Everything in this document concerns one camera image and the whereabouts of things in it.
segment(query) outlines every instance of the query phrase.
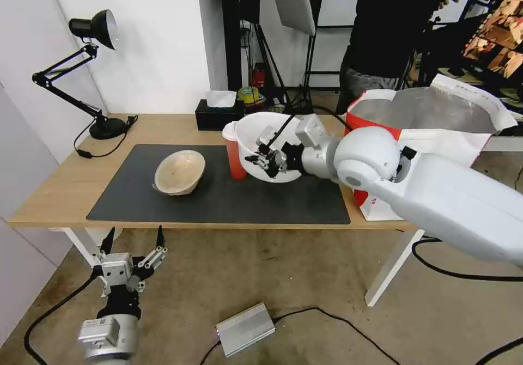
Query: silver power adapter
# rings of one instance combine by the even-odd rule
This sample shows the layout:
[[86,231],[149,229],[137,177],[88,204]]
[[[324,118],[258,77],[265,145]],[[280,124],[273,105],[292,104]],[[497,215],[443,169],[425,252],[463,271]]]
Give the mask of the silver power adapter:
[[225,357],[243,350],[276,331],[263,302],[216,325]]

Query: red cup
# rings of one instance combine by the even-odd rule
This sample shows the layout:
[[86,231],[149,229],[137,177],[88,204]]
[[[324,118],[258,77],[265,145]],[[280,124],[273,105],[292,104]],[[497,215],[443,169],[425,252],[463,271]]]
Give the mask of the red cup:
[[238,140],[236,139],[236,124],[237,121],[232,121],[227,124],[222,131],[222,136],[225,139],[225,146],[227,147],[227,156],[229,158],[230,174],[235,180],[242,180],[247,177],[247,172],[240,162],[240,153],[238,151]]

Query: wooden bowl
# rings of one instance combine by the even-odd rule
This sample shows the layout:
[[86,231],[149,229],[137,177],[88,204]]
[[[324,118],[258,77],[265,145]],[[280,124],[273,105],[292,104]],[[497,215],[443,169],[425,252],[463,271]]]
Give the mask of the wooden bowl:
[[154,189],[170,196],[189,194],[198,185],[204,169],[202,154],[193,150],[177,151],[158,165]]

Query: lamp shade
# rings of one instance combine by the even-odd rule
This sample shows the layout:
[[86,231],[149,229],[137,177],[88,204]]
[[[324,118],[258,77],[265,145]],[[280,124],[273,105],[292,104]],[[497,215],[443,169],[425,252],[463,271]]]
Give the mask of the lamp shade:
[[95,38],[110,49],[118,47],[118,29],[111,10],[100,11],[91,20],[71,19],[69,30],[80,38]]

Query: cup lid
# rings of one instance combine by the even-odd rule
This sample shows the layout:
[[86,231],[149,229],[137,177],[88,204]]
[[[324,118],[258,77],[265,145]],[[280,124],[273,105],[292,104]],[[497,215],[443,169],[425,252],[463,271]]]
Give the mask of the cup lid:
[[222,136],[231,142],[237,142],[238,138],[236,137],[236,124],[237,121],[231,121],[225,127],[223,127]]

